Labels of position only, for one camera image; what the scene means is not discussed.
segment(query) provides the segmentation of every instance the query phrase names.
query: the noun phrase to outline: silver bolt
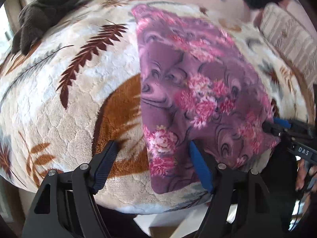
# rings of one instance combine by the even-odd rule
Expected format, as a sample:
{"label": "silver bolt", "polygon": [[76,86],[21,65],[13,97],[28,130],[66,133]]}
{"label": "silver bolt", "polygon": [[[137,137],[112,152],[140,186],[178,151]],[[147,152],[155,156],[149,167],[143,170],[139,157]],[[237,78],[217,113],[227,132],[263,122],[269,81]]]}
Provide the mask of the silver bolt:
{"label": "silver bolt", "polygon": [[56,171],[54,169],[50,170],[49,171],[49,176],[53,176],[56,174]]}
{"label": "silver bolt", "polygon": [[88,168],[88,164],[81,164],[80,169],[81,170],[86,170]]}
{"label": "silver bolt", "polygon": [[251,174],[256,176],[258,173],[259,173],[258,170],[254,169],[254,168],[251,169]]}
{"label": "silver bolt", "polygon": [[218,164],[218,168],[221,170],[225,170],[227,168],[227,166],[224,163],[220,163],[220,164]]}

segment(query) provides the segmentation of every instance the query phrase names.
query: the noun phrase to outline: quilted blanket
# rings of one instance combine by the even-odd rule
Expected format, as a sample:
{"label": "quilted blanket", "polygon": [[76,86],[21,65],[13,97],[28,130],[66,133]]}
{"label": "quilted blanket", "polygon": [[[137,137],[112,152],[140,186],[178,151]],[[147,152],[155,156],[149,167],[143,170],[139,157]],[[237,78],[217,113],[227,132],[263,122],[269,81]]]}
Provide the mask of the quilted blanket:
{"label": "quilted blanket", "polygon": [[[147,0],[88,0],[51,28],[24,56],[8,55],[0,71],[0,174],[36,192],[47,172],[74,170],[108,140],[120,151],[97,203],[126,213],[153,214],[205,203],[199,182],[157,194],[151,186],[140,114],[140,61],[131,13],[146,4],[201,18],[224,29],[259,75],[275,116],[311,116],[295,74],[251,25],[196,5]],[[242,170],[261,171],[271,150]]]}

